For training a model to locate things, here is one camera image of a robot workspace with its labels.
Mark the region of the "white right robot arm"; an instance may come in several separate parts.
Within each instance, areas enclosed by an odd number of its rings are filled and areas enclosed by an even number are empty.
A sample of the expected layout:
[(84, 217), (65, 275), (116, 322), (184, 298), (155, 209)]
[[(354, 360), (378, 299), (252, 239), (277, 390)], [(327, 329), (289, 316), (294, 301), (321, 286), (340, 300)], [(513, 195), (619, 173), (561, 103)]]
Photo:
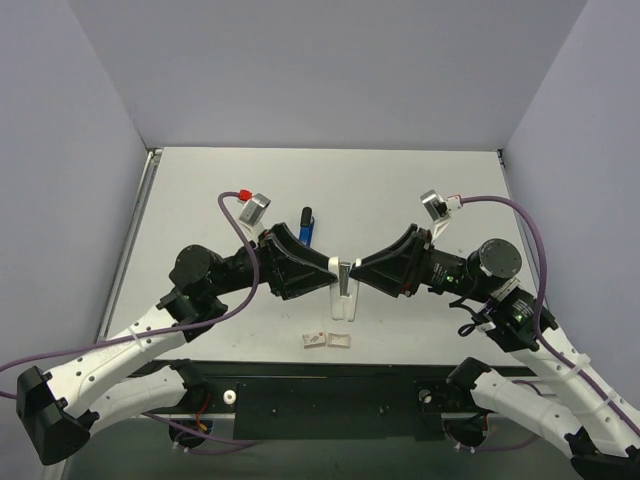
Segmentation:
[(495, 369), (465, 359), (448, 377), (446, 394), (459, 408), (498, 413), (553, 445), (584, 479), (636, 479), (639, 435), (627, 425), (639, 412), (624, 401), (577, 352), (555, 318), (534, 317), (535, 297), (517, 275), (515, 246), (490, 239), (468, 257), (440, 251), (430, 231), (411, 225), (394, 244), (357, 262), (352, 279), (390, 296), (412, 296), (422, 285), (457, 296), (453, 307), (482, 303), (472, 325), (529, 368), (554, 394), (547, 400)]

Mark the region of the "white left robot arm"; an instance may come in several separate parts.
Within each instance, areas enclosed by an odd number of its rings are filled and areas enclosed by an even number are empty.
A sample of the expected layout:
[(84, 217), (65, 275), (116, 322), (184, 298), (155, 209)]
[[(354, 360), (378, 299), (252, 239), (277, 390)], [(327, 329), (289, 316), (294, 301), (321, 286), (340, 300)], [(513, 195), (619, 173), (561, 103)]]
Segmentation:
[(41, 463), (57, 464), (102, 429), (139, 413), (178, 406), (192, 412), (206, 397), (192, 363), (178, 361), (158, 372), (132, 373), (182, 347), (232, 317), (221, 296), (260, 284), (283, 300), (336, 282), (327, 256), (300, 242), (284, 223), (245, 240), (232, 256), (201, 245), (185, 247), (169, 274), (172, 289), (114, 337), (70, 353), (69, 361), (17, 378), (16, 413)]

